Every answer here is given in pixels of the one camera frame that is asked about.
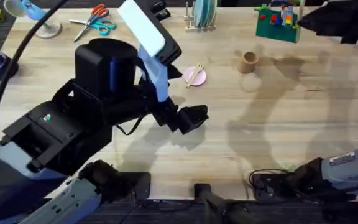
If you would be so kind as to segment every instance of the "small wooden cup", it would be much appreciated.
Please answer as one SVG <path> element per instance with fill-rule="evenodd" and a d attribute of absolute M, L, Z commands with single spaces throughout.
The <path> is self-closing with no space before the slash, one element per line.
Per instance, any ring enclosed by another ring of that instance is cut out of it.
<path fill-rule="evenodd" d="M 255 65 L 258 63 L 259 59 L 253 52 L 246 52 L 240 59 L 237 64 L 237 69 L 243 74 L 248 74 L 255 70 Z"/>

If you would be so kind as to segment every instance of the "scissors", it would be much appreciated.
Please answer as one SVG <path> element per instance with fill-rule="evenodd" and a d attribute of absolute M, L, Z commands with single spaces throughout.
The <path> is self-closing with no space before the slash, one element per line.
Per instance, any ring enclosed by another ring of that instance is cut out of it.
<path fill-rule="evenodd" d="M 77 24 L 86 24 L 87 22 L 87 21 L 79 21 L 75 19 L 70 19 L 69 21 Z M 112 21 L 102 20 L 92 23 L 90 27 L 97 29 L 100 35 L 108 35 L 110 33 L 110 30 L 114 30 L 116 28 L 116 25 Z"/>
<path fill-rule="evenodd" d="M 91 12 L 91 16 L 89 17 L 89 19 L 87 21 L 82 21 L 82 22 L 85 22 L 85 26 L 84 28 L 80 31 L 80 33 L 78 33 L 78 35 L 74 38 L 74 42 L 76 42 L 90 27 L 91 25 L 94 25 L 92 27 L 99 27 L 99 26 L 102 26 L 104 32 L 105 31 L 108 31 L 109 32 L 109 28 L 107 26 L 109 25 L 106 25 L 105 23 L 102 22 L 102 25 L 100 24 L 94 24 L 96 21 L 108 16 L 110 14 L 110 11 L 108 9 L 106 9 L 106 6 L 104 6 L 104 4 L 100 4 L 98 6 L 96 6 L 92 12 Z"/>

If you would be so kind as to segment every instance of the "black cable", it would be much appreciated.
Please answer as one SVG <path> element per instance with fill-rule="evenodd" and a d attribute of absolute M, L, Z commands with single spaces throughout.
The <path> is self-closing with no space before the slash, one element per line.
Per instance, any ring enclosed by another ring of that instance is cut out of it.
<path fill-rule="evenodd" d="M 266 171 L 266 172 L 272 172 L 272 171 L 277 171 L 277 172 L 282 172 L 284 174 L 289 174 L 290 172 L 287 171 L 287 170 L 284 170 L 284 169 L 257 169 L 257 170 L 254 170 L 252 171 L 249 175 L 248 175 L 248 182 L 249 184 L 251 185 L 252 188 L 254 189 L 259 189 L 258 187 L 255 186 L 255 184 L 253 183 L 252 181 L 252 175 L 254 175 L 255 173 L 257 172 L 263 172 L 263 171 Z"/>
<path fill-rule="evenodd" d="M 27 35 L 24 37 L 23 41 L 21 42 L 20 46 L 17 48 L 16 53 L 14 54 L 11 62 L 6 68 L 6 71 L 4 72 L 4 75 L 2 76 L 1 82 L 0 82 L 0 103 L 2 100 L 2 96 L 4 94 L 4 91 L 6 89 L 7 82 L 9 81 L 10 74 L 12 73 L 13 65 L 16 64 L 25 47 L 30 42 L 31 38 L 34 36 L 34 34 L 37 32 L 37 30 L 44 24 L 50 16 L 52 16 L 59 8 L 61 8 L 68 0 L 61 0 L 55 7 L 53 7 L 51 10 L 49 10 L 27 33 Z"/>
<path fill-rule="evenodd" d="M 119 124 L 117 124 L 116 127 L 117 127 L 122 133 L 124 133 L 126 136 L 128 136 L 128 135 L 131 135 L 131 134 L 137 129 L 137 127 L 140 125 L 140 122 L 142 122 L 143 118 L 144 118 L 144 116 L 139 117 L 139 118 L 137 119 L 137 121 L 136 121 L 134 127 L 133 127 L 128 133 L 126 133 L 125 130 L 124 130 L 124 128 L 122 128 Z"/>

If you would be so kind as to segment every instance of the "wooden table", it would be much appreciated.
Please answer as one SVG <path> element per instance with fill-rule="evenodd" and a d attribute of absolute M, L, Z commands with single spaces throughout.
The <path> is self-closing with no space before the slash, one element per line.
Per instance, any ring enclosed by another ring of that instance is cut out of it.
<path fill-rule="evenodd" d="M 209 120 L 183 136 L 148 116 L 131 136 L 115 131 L 114 144 L 91 160 L 103 159 L 121 171 L 151 172 L 151 198 L 192 198 L 193 184 L 208 182 L 224 198 L 252 199 L 244 180 L 254 169 L 291 169 L 358 148 L 358 46 L 307 30 L 297 44 L 256 37 L 252 8 L 219 8 L 215 31 L 189 34 L 184 9 L 170 11 L 163 24 L 183 50 L 174 65 L 184 71 L 201 62 L 208 73 L 199 88 L 170 81 L 170 96 L 181 106 L 207 104 Z M 54 19 L 63 32 L 52 40 L 32 39 L 0 107 L 0 138 L 5 127 L 74 77 L 75 49 L 100 36 L 91 30 L 73 43 L 82 26 L 68 20 L 89 13 L 61 9 Z M 117 12 L 111 14 L 117 30 L 110 37 L 138 46 Z M 13 55 L 33 24 L 17 19 L 2 51 Z M 258 78 L 236 70 L 239 55 L 248 50 L 260 56 Z M 258 82 L 260 88 L 249 91 Z"/>

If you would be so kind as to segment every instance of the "colorful toy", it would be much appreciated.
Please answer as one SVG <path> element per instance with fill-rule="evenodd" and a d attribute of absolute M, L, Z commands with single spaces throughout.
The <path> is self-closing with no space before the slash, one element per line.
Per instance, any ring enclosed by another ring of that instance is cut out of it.
<path fill-rule="evenodd" d="M 271 10 L 270 7 L 273 4 L 281 6 L 281 10 Z M 296 5 L 300 5 L 299 15 L 293 12 L 293 6 Z M 300 28 L 297 26 L 296 21 L 300 19 L 304 5 L 305 0 L 273 0 L 268 5 L 268 8 L 259 10 L 256 36 L 297 43 Z"/>
<path fill-rule="evenodd" d="M 268 8 L 269 7 L 267 7 L 266 4 L 262 4 L 262 6 L 260 6 L 260 7 L 255 7 L 254 11 L 261 11 L 261 10 L 268 9 Z"/>

